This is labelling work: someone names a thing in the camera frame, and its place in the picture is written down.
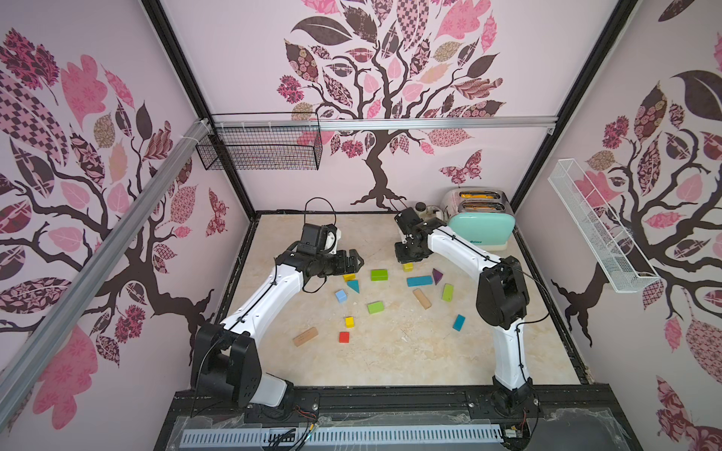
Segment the teal long block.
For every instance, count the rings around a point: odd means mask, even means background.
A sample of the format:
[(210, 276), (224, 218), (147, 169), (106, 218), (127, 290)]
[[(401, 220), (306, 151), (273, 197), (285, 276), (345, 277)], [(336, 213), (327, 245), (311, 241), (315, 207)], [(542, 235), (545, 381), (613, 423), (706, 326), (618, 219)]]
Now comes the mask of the teal long block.
[(406, 283), (410, 288), (426, 287), (434, 285), (434, 278), (431, 275), (408, 277)]

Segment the purple triangle block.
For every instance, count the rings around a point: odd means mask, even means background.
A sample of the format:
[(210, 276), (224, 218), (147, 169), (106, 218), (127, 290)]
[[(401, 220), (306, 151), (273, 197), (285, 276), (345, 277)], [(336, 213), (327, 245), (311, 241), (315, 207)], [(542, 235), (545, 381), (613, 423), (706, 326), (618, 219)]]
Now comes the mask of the purple triangle block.
[(443, 279), (443, 272), (440, 272), (436, 269), (432, 270), (432, 279), (434, 280), (434, 285), (438, 286), (441, 280)]

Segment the natural wood block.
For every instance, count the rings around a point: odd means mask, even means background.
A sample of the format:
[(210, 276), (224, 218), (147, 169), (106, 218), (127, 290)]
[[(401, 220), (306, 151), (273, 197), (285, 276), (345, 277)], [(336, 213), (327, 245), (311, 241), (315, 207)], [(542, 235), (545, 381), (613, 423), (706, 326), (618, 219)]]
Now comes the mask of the natural wood block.
[(419, 304), (425, 309), (428, 310), (432, 307), (431, 300), (426, 296), (426, 294), (421, 289), (414, 289), (413, 295), (419, 302)]
[(308, 330), (302, 332), (298, 336), (295, 336), (293, 338), (293, 344), (295, 347), (301, 347), (305, 345), (306, 343), (310, 342), (313, 338), (316, 338), (319, 336), (319, 332), (316, 327), (311, 327)]

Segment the green block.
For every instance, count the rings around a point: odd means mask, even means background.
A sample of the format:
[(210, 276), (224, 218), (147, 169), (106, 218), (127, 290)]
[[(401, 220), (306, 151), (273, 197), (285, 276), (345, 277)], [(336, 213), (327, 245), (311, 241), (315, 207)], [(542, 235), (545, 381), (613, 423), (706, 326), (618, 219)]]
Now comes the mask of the green block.
[(454, 286), (446, 284), (442, 291), (442, 300), (445, 302), (452, 302), (454, 298)]
[(385, 311), (385, 305), (381, 301), (370, 303), (367, 305), (367, 308), (370, 315), (375, 315)]
[(388, 280), (388, 270), (383, 270), (383, 269), (372, 270), (370, 272), (370, 280), (372, 280), (372, 282), (387, 281)]

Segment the teal small block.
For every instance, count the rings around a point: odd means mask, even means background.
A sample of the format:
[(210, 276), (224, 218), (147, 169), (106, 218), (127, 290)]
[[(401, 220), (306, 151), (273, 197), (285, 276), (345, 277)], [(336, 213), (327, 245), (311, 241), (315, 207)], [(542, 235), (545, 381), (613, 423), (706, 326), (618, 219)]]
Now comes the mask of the teal small block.
[(461, 332), (465, 322), (466, 317), (463, 315), (458, 315), (452, 325), (452, 328), (457, 332)]

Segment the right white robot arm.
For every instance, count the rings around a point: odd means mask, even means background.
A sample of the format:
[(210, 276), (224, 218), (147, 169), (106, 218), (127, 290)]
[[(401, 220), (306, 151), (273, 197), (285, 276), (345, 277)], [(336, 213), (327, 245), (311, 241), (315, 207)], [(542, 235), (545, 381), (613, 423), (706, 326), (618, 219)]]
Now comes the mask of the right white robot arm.
[(529, 304), (518, 259), (498, 257), (462, 238), (439, 219), (421, 219), (412, 209), (394, 216), (402, 240), (395, 255), (402, 264), (433, 254), (445, 257), (477, 282), (476, 309), (493, 328), (496, 404), (500, 411), (520, 408), (533, 395), (526, 368), (524, 327)]

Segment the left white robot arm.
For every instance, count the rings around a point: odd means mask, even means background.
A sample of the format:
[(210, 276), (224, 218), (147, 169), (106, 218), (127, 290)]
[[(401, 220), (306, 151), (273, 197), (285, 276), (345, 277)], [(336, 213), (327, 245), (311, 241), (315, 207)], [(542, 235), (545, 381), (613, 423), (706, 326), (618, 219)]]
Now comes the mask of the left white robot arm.
[(364, 260), (355, 249), (325, 254), (286, 251), (275, 259), (268, 279), (235, 313), (197, 331), (191, 387), (245, 408), (257, 404), (287, 410), (290, 381), (263, 372), (258, 346), (276, 316), (312, 277), (355, 274)]

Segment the pale spice jar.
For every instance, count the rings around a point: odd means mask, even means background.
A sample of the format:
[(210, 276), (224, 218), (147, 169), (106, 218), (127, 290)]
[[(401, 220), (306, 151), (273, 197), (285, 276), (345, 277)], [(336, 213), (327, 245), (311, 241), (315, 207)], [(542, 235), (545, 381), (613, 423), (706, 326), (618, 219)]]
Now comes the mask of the pale spice jar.
[(415, 204), (415, 211), (420, 218), (426, 218), (428, 216), (428, 206), (424, 202), (417, 202)]

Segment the light blue cube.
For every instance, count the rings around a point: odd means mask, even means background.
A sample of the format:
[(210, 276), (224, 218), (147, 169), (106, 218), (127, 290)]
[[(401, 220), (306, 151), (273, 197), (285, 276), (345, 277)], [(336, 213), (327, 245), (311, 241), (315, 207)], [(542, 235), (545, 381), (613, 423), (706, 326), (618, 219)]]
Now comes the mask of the light blue cube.
[(337, 291), (335, 295), (340, 304), (343, 304), (348, 300), (348, 295), (345, 291)]

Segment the teal triangle block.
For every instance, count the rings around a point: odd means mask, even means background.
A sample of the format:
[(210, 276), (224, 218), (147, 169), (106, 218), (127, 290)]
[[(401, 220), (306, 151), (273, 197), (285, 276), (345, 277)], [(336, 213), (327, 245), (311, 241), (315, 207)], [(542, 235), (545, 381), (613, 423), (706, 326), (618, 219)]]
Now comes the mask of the teal triangle block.
[(349, 280), (347, 282), (347, 286), (356, 293), (360, 292), (360, 284), (358, 280)]

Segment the mint green toaster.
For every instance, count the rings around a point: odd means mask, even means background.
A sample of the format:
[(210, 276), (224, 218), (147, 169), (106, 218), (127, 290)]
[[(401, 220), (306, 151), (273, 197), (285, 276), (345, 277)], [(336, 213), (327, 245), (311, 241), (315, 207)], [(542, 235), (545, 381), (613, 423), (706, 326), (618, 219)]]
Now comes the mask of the mint green toaster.
[(453, 189), (442, 198), (440, 210), (457, 235), (486, 251), (506, 250), (516, 226), (506, 195), (491, 188)]

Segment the aluminium rail back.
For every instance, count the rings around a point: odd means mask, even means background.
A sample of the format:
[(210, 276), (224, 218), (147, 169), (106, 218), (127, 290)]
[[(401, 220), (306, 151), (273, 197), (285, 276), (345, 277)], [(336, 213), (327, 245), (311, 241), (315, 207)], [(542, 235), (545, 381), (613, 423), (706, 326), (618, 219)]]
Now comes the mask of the aluminium rail back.
[(555, 129), (556, 117), (492, 118), (372, 118), (371, 120), (238, 120), (214, 121), (218, 128), (286, 128), (311, 127), (322, 132), (383, 130), (451, 130), (451, 129)]

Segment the aluminium rail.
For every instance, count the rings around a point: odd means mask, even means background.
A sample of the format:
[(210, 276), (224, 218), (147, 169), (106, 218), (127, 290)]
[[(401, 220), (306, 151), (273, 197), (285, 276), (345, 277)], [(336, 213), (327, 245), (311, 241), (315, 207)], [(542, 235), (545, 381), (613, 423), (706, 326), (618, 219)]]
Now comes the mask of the aluminium rail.
[(492, 118), (372, 118), (371, 120), (238, 120), (214, 121), (218, 128), (286, 128), (311, 127), (322, 132), (383, 130), (451, 130), (451, 129), (555, 129), (556, 117)]
[(195, 145), (212, 131), (208, 118), (199, 118), (176, 142), (176, 147), (147, 183), (128, 212), (111, 230), (100, 249), (75, 276), (69, 289), (39, 323), (1, 375), (1, 428), (5, 430), (27, 393), (49, 365), (82, 313), (120, 261), (121, 254), (146, 224), (167, 188), (195, 151)]

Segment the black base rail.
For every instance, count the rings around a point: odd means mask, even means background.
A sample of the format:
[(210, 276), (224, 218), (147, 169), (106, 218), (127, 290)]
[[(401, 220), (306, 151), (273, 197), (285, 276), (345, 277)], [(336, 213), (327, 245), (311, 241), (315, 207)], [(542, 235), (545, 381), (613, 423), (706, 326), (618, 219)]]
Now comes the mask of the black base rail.
[(294, 394), (285, 408), (240, 407), (232, 401), (196, 397), (188, 390), (176, 393), (167, 415), (245, 413), (253, 420), (283, 422), (367, 413), (462, 412), (473, 419), (513, 419), (563, 408), (620, 409), (607, 384), (538, 385), (523, 401), (505, 400), (502, 390), (492, 385), (298, 387)]

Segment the aluminium rail left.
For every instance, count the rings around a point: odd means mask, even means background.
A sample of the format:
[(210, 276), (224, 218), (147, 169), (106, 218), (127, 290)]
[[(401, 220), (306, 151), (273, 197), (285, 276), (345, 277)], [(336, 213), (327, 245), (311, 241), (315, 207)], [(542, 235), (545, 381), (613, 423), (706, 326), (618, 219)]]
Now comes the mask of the aluminium rail left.
[(69, 289), (39, 323), (1, 375), (1, 428), (5, 430), (27, 393), (49, 365), (82, 313), (120, 261), (121, 254), (146, 224), (167, 188), (195, 151), (195, 145), (212, 131), (208, 118), (199, 118), (176, 142), (176, 147), (147, 183), (128, 212), (111, 230), (100, 249), (75, 276)]

